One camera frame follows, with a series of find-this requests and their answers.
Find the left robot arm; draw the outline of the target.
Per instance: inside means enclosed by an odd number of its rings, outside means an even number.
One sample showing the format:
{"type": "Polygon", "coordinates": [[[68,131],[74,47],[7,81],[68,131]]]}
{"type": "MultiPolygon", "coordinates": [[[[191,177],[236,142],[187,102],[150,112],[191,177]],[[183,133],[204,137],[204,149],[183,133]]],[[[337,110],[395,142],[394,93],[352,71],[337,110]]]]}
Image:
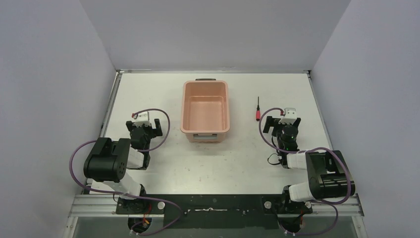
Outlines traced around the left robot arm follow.
{"type": "Polygon", "coordinates": [[[146,194],[144,186],[134,181],[127,171],[148,168],[151,140],[163,135],[159,119],[154,123],[151,125],[149,119],[127,121],[129,138],[118,141],[98,138],[84,163],[85,177],[121,193],[117,201],[118,214],[145,213],[151,206],[143,197],[146,194]]]}

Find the red handled screwdriver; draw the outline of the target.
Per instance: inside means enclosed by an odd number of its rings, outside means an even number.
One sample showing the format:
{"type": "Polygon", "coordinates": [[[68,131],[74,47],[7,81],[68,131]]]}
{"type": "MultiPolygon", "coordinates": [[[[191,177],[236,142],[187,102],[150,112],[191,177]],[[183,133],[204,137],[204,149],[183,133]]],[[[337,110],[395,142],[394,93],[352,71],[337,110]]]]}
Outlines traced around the red handled screwdriver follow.
{"type": "Polygon", "coordinates": [[[260,112],[260,98],[258,97],[257,100],[257,107],[256,107],[256,121],[261,120],[261,112],[260,112]]]}

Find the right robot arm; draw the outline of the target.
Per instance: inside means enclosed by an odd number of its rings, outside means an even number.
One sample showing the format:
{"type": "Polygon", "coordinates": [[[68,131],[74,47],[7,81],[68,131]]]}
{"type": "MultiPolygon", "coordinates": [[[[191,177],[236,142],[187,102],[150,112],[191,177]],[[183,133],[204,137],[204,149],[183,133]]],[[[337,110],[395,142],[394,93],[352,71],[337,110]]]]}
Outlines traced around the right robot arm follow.
{"type": "Polygon", "coordinates": [[[326,201],[332,198],[348,199],[356,192],[355,183],[339,150],[300,150],[297,143],[301,119],[284,123],[281,118],[268,116],[262,129],[271,133],[270,145],[276,149],[277,165],[285,169],[303,170],[306,182],[288,185],[285,195],[279,198],[280,208],[287,213],[294,211],[299,202],[326,201]]]}

